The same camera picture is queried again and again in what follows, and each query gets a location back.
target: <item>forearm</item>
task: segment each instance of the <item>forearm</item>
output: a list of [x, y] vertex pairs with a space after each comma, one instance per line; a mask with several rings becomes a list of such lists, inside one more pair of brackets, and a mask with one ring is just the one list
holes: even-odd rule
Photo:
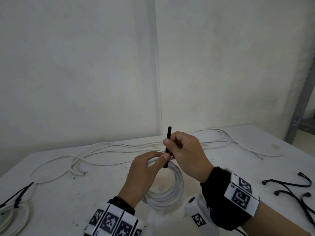
[[251, 217], [242, 229], [248, 236], [311, 235], [263, 202], [259, 203], [254, 217]]

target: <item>tabletop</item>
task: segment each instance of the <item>tabletop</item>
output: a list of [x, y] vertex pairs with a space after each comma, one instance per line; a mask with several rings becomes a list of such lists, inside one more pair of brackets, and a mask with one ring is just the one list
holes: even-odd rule
[[[282, 155], [277, 157], [262, 156], [245, 150], [235, 143], [230, 143], [222, 148], [206, 149], [205, 154], [214, 166], [228, 168], [237, 172], [244, 178], [250, 179], [255, 184], [261, 201], [296, 223], [303, 229], [315, 235], [315, 229], [298, 203], [289, 195], [275, 196], [275, 190], [284, 189], [276, 183], [263, 185], [262, 181], [276, 179], [292, 183], [307, 183], [297, 175], [304, 173], [315, 181], [315, 158], [294, 146], [264, 132], [263, 130], [247, 124], [221, 128], [228, 132], [237, 142], [255, 151], [266, 155]], [[201, 141], [217, 139], [220, 133], [214, 130], [205, 130], [194, 133]], [[115, 143], [136, 145], [162, 141], [166, 136], [155, 136]], [[220, 146], [225, 142], [207, 143], [208, 146]], [[87, 146], [57, 149], [51, 151], [34, 152], [28, 155], [10, 171], [0, 178], [0, 203], [30, 183], [29, 175], [43, 163], [61, 157], [75, 154]], [[163, 150], [162, 144], [150, 147], [151, 150]], [[100, 153], [89, 157], [99, 163], [117, 163], [132, 160], [140, 153]], [[71, 159], [61, 158], [39, 168], [35, 174], [35, 181], [49, 180], [65, 172], [69, 168]], [[83, 229], [89, 222], [98, 205], [107, 202], [116, 196], [123, 186], [131, 163], [113, 166], [96, 166], [83, 162], [82, 168], [88, 173], [85, 176], [73, 177], [66, 173], [62, 177], [45, 184], [39, 184], [30, 189], [24, 197], [30, 198], [31, 218], [25, 229], [19, 234], [31, 236], [50, 235], [83, 235]], [[140, 202], [136, 207], [136, 216], [150, 224], [154, 221], [155, 235], [198, 235], [198, 229], [190, 219], [184, 217], [183, 203], [190, 195], [201, 194], [199, 183], [183, 173], [184, 192], [180, 202], [173, 211], [158, 214], [149, 206]], [[152, 190], [163, 192], [174, 182], [174, 175], [169, 169], [161, 169], [154, 181]], [[309, 207], [315, 208], [315, 186], [309, 188], [289, 187], [298, 197], [305, 192], [313, 196], [306, 198]], [[220, 229], [220, 235], [240, 235], [238, 232], [228, 232]]]

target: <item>white device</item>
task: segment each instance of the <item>white device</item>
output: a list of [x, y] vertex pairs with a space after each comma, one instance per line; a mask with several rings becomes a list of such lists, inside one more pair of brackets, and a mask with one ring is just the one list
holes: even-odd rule
[[218, 236], [218, 227], [210, 218], [210, 210], [201, 194], [194, 194], [185, 206], [186, 214], [194, 221], [203, 235]]

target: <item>white wall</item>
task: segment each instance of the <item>white wall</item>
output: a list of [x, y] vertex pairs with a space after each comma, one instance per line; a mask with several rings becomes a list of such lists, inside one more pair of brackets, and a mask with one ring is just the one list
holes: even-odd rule
[[0, 175], [29, 151], [160, 134], [154, 5], [0, 0]]
[[283, 138], [315, 52], [315, 0], [156, 0], [163, 132]]

